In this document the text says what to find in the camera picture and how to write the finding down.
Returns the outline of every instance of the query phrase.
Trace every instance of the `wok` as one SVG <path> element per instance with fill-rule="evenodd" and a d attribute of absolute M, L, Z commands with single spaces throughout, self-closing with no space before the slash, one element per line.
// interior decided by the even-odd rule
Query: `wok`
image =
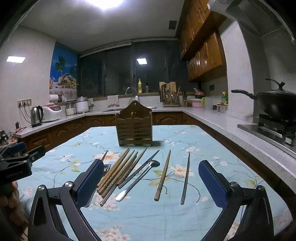
<path fill-rule="evenodd" d="M 296 93 L 283 90 L 284 82 L 277 82 L 271 80 L 279 86 L 276 90 L 258 92 L 253 95 L 244 90 L 232 90 L 232 93 L 241 93 L 249 96 L 253 100 L 257 100 L 260 108 L 268 114 L 278 120 L 294 120 L 296 119 Z"/>

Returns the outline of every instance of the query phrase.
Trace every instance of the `gas stove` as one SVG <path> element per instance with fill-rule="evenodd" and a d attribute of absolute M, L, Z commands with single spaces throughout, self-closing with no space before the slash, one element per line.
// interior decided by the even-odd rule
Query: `gas stove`
<path fill-rule="evenodd" d="M 237 127 L 269 142 L 296 159 L 296 121 L 276 120 L 260 114 L 258 124 L 238 124 Z"/>

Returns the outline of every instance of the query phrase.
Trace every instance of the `pan handle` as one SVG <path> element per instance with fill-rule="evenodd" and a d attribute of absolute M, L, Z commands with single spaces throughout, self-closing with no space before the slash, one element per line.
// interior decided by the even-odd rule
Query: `pan handle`
<path fill-rule="evenodd" d="M 269 78 L 267 78 L 267 79 L 265 79 L 265 80 L 270 80 L 270 81 L 275 82 L 275 83 L 279 86 L 279 90 L 283 90 L 283 86 L 285 85 L 285 82 L 281 82 L 281 83 L 279 83 L 279 82 L 277 82 L 276 80 L 269 79 Z"/>
<path fill-rule="evenodd" d="M 240 93 L 240 94 L 244 94 L 246 96 L 249 96 L 251 99 L 253 100 L 257 100 L 257 96 L 247 92 L 247 91 L 244 91 L 244 90 L 231 90 L 232 93 Z"/>

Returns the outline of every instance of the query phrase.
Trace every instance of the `ceiling light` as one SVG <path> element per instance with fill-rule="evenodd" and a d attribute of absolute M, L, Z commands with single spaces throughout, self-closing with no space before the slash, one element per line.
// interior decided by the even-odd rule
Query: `ceiling light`
<path fill-rule="evenodd" d="M 25 57 L 8 56 L 6 62 L 22 63 Z"/>
<path fill-rule="evenodd" d="M 99 7 L 103 10 L 116 7 L 122 3 L 123 0 L 86 0 L 89 3 Z"/>
<path fill-rule="evenodd" d="M 139 64 L 147 64 L 147 61 L 145 58 L 137 58 L 137 61 Z"/>

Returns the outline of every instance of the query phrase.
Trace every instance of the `floral tablecloth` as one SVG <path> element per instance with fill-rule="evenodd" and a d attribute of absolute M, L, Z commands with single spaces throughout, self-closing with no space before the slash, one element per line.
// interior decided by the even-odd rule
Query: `floral tablecloth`
<path fill-rule="evenodd" d="M 142 152 L 143 147 L 131 147 Z M 208 160 L 217 172 L 229 182 L 236 181 L 242 187 L 263 185 L 269 197 L 274 232 L 284 229 L 292 217 L 287 205 L 267 183 L 214 138 L 197 126 L 153 126 L 153 146 L 148 147 L 136 168 L 155 151 L 161 164 L 153 168 L 124 198 L 115 197 L 123 189 L 116 189 L 107 203 L 100 207 L 101 196 L 95 193 L 91 205 L 81 211 L 102 241 L 201 240 L 221 212 L 198 174 L 198 164 Z M 154 201 L 164 163 L 171 149 L 169 168 L 158 202 Z M 66 181 L 74 181 L 96 158 L 108 150 L 104 163 L 114 162 L 125 151 L 119 147 L 116 127 L 90 128 L 79 136 L 46 153 L 33 163 L 30 177 L 20 180 L 21 202 L 29 212 L 37 187 L 60 187 Z M 188 152 L 191 152 L 189 181 L 184 205 L 180 205 Z M 70 238 L 77 240 L 62 207 L 58 207 Z M 232 237 L 239 225 L 241 207 L 226 239 Z"/>

